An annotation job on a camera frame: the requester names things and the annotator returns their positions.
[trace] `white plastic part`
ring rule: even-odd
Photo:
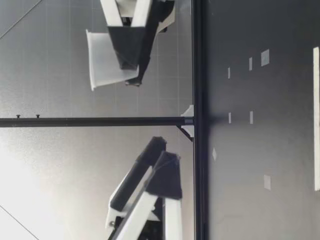
[[[137,0],[116,0],[121,17],[133,18]]]
[[[154,208],[158,196],[144,191],[139,197],[134,209],[128,216],[116,240],[138,239],[148,219],[149,213]]]
[[[183,240],[181,200],[165,198],[165,240]]]
[[[159,27],[157,29],[157,34],[161,32],[163,29],[169,27],[176,20],[176,6],[173,7],[171,14],[163,21],[159,22]]]
[[[319,47],[313,49],[314,190],[320,191],[320,62]]]
[[[181,117],[193,117],[194,115],[195,115],[194,106],[190,105],[189,108],[183,114],[181,114]],[[195,127],[194,126],[192,126],[192,125],[181,126],[181,128],[183,128],[190,135],[191,138],[195,137]]]
[[[91,89],[136,78],[137,70],[122,70],[108,33],[86,31]]]
[[[106,23],[110,27],[122,27],[120,12],[116,0],[100,0]]]
[[[145,27],[147,24],[152,0],[137,0],[131,27]]]

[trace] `white rectangular marker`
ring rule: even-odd
[[[270,50],[265,50],[261,53],[261,67],[270,63]]]
[[[250,124],[254,124],[254,111],[250,111]]]
[[[320,67],[319,47],[313,49],[314,189],[320,191]]]
[[[263,180],[264,180],[264,188],[271,191],[271,176],[264,175]]]
[[[249,58],[249,71],[252,71],[252,57]]]

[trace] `white rectangular strip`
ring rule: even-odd
[[[249,58],[249,71],[252,71],[252,57]]]
[[[250,124],[254,124],[254,111],[250,111]]]
[[[131,27],[145,27],[151,8],[151,0],[137,0]]]
[[[165,240],[183,240],[181,200],[164,199]]]
[[[320,67],[319,47],[313,49],[314,189],[320,191]]]

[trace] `gray floor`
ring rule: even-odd
[[[36,2],[2,0],[0,33]],[[0,40],[0,117],[178,116],[192,104],[190,1],[178,1],[139,88],[91,91],[85,29],[105,26],[99,0],[43,0]],[[175,127],[0,129],[0,204],[40,240],[105,240],[111,192],[158,135],[181,155],[183,239],[192,240],[193,145]],[[3,211],[0,222],[0,239],[32,239]]]

